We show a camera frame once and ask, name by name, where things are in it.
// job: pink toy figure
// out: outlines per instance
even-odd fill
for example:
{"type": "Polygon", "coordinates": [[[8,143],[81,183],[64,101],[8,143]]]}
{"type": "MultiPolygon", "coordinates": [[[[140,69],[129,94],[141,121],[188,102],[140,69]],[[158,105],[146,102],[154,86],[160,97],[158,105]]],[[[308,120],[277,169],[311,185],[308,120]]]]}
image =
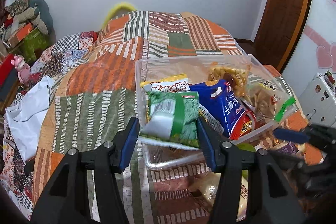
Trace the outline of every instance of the pink toy figure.
{"type": "Polygon", "coordinates": [[[10,63],[17,70],[17,77],[20,83],[26,84],[30,76],[30,66],[25,63],[25,58],[22,55],[15,55],[14,60],[11,60],[10,63]]]}

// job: door panel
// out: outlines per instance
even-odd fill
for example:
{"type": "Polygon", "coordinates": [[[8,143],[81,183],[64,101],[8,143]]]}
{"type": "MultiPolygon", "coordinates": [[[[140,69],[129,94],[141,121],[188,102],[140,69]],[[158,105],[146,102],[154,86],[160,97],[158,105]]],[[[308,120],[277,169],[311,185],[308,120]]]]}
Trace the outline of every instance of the door panel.
{"type": "Polygon", "coordinates": [[[268,0],[256,40],[256,57],[277,67],[297,25],[303,0],[268,0]]]}

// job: transparent plastic bin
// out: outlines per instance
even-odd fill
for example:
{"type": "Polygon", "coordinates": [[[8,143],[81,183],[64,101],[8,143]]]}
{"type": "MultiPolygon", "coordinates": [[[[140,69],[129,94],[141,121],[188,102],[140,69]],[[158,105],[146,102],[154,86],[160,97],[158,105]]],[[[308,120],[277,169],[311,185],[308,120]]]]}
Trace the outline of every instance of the transparent plastic bin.
{"type": "MultiPolygon", "coordinates": [[[[243,68],[244,64],[251,64],[250,77],[259,76],[261,79],[272,81],[274,77],[270,72],[253,56],[253,55],[218,55],[218,56],[183,56],[168,58],[152,58],[142,59],[135,62],[135,84],[138,118],[140,122],[140,130],[146,124],[146,92],[140,87],[140,82],[155,81],[169,76],[185,73],[188,76],[189,83],[197,84],[208,80],[208,73],[213,62],[218,65],[238,66],[243,68]]],[[[283,90],[281,86],[272,81],[274,85],[283,90]]],[[[283,119],[295,112],[294,105],[287,108],[283,119]]],[[[275,129],[278,123],[274,120],[267,119],[267,123],[260,128],[240,137],[238,140],[232,141],[234,144],[252,141],[263,132],[275,129]]],[[[179,165],[202,160],[203,154],[201,150],[180,151],[180,153],[168,153],[166,147],[158,147],[143,144],[143,157],[146,165],[150,169],[165,169],[179,165]]]]}

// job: screw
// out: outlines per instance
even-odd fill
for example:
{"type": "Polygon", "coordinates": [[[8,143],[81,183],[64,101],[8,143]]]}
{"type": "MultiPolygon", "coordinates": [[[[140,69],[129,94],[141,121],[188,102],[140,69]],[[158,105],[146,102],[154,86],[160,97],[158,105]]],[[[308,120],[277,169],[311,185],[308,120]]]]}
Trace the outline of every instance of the screw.
{"type": "Polygon", "coordinates": [[[230,143],[230,142],[222,142],[222,146],[224,148],[230,148],[232,146],[232,143],[230,143]]]}
{"type": "Polygon", "coordinates": [[[110,147],[113,146],[113,142],[111,142],[111,141],[107,141],[107,142],[104,143],[104,146],[105,146],[106,148],[110,148],[110,147]]]}
{"type": "Polygon", "coordinates": [[[259,154],[262,155],[262,156],[267,155],[267,150],[266,150],[266,149],[261,148],[261,149],[258,150],[258,152],[259,152],[259,154]]]}
{"type": "Polygon", "coordinates": [[[74,154],[77,153],[77,149],[76,148],[71,148],[71,149],[69,149],[68,153],[69,153],[69,155],[73,156],[74,154]]]}

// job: green snack bag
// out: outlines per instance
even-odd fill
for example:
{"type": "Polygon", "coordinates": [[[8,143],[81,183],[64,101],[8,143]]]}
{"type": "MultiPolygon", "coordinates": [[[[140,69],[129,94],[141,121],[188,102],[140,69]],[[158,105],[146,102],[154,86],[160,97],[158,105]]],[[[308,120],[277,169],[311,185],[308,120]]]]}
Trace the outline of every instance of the green snack bag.
{"type": "Polygon", "coordinates": [[[142,134],[148,138],[169,140],[199,147],[196,132],[197,92],[148,92],[149,122],[142,134]]]}

